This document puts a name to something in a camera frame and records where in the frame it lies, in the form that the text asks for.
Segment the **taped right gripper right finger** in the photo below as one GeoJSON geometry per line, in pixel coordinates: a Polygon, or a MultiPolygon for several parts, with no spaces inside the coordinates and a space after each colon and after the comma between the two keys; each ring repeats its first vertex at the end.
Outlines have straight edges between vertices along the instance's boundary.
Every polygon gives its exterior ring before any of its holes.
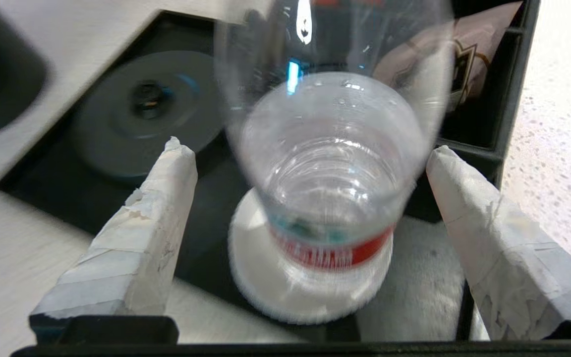
{"type": "Polygon", "coordinates": [[[446,145],[426,174],[490,339],[571,339],[571,255],[446,145]]]}

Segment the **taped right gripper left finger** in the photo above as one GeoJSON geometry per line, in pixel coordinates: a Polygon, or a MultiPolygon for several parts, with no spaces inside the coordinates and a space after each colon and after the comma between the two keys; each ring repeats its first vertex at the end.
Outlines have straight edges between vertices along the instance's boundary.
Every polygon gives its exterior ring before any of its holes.
{"type": "Polygon", "coordinates": [[[32,316],[163,314],[197,179],[195,153],[172,136],[141,186],[32,316]]]}

